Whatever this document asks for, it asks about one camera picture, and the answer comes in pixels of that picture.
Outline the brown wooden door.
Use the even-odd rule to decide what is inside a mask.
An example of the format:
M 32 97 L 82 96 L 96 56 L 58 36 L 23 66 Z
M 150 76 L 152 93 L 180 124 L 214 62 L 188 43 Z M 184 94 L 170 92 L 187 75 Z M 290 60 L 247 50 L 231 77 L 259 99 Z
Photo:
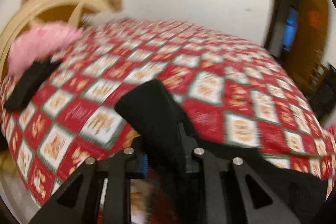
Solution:
M 321 25 L 310 26 L 307 14 L 317 10 L 321 13 Z M 315 51 L 324 51 L 329 25 L 328 0 L 300 0 L 298 9 L 297 32 L 286 58 L 284 68 L 294 82 L 308 81 L 313 68 Z

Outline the red patchwork bedspread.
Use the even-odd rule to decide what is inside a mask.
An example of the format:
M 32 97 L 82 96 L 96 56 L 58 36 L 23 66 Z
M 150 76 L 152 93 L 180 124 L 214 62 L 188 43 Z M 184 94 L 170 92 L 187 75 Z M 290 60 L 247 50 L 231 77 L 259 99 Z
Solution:
M 199 139 L 254 148 L 274 166 L 327 181 L 318 223 L 335 223 L 335 131 L 324 130 L 303 94 L 261 47 L 174 21 L 127 19 L 81 29 L 81 39 L 42 60 L 62 63 L 24 110 L 4 104 L 23 73 L 1 81 L 1 131 L 39 209 L 88 157 L 105 160 L 143 138 L 115 105 L 160 80 Z M 130 223 L 182 223 L 151 167 L 130 181 Z

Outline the wooden chair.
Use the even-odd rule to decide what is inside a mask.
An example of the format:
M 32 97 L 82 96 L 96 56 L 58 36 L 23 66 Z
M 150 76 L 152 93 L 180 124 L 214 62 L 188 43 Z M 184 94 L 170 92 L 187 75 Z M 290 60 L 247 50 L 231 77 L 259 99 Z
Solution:
M 315 51 L 315 59 L 313 63 L 313 68 L 310 71 L 307 86 L 309 94 L 314 93 L 318 89 L 327 71 L 329 70 L 322 63 L 322 51 L 320 50 L 314 50 L 314 51 Z

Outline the cream wooden headboard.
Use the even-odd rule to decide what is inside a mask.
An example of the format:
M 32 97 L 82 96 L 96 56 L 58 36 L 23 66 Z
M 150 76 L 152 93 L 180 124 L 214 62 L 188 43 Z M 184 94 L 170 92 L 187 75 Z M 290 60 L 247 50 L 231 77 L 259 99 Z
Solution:
M 17 36 L 49 22 L 62 21 L 74 27 L 81 25 L 85 12 L 114 10 L 108 0 L 29 0 L 14 14 L 1 32 L 1 79 L 8 72 L 8 53 Z

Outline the red door decoration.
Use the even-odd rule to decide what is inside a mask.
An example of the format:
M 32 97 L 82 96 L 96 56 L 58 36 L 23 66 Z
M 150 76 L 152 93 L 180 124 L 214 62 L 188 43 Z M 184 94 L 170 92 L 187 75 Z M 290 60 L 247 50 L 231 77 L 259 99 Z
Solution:
M 321 13 L 317 10 L 309 11 L 307 14 L 310 26 L 317 28 L 321 25 Z

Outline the black pants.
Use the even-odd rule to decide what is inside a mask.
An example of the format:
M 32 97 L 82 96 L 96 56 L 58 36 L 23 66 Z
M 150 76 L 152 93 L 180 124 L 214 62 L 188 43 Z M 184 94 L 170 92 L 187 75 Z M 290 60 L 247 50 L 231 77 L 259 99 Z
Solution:
M 278 168 L 254 148 L 199 139 L 160 80 L 114 108 L 143 138 L 182 223 L 318 223 L 327 212 L 327 181 Z

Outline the folded black garment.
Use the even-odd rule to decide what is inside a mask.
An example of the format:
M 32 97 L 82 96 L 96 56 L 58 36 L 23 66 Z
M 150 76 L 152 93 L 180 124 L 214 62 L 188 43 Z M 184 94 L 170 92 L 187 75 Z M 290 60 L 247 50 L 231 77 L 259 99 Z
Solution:
M 9 111 L 24 110 L 41 84 L 58 69 L 61 63 L 61 60 L 52 62 L 51 59 L 34 61 L 15 85 L 13 92 L 4 104 L 4 108 Z

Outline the striped grey pillow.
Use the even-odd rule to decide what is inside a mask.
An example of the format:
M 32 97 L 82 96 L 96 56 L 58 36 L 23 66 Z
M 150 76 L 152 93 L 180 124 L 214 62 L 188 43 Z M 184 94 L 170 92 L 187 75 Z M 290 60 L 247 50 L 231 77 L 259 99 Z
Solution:
M 100 25 L 118 23 L 128 18 L 123 12 L 101 11 L 93 14 L 84 14 L 81 17 L 81 23 L 85 26 L 98 27 Z

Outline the black folded bag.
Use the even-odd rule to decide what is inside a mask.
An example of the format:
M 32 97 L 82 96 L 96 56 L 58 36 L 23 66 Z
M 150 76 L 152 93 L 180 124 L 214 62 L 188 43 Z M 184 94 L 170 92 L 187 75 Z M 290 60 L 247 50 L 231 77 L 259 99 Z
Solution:
M 331 64 L 311 99 L 311 108 L 319 122 L 326 119 L 335 109 L 335 67 Z

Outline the pink pillow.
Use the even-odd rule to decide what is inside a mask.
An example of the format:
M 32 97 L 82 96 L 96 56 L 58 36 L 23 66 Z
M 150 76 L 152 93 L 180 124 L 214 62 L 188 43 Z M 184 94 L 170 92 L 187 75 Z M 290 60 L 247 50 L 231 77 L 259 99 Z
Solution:
M 64 22 L 46 23 L 21 34 L 12 43 L 8 54 L 8 74 L 15 76 L 29 68 L 34 61 L 81 39 L 84 31 Z

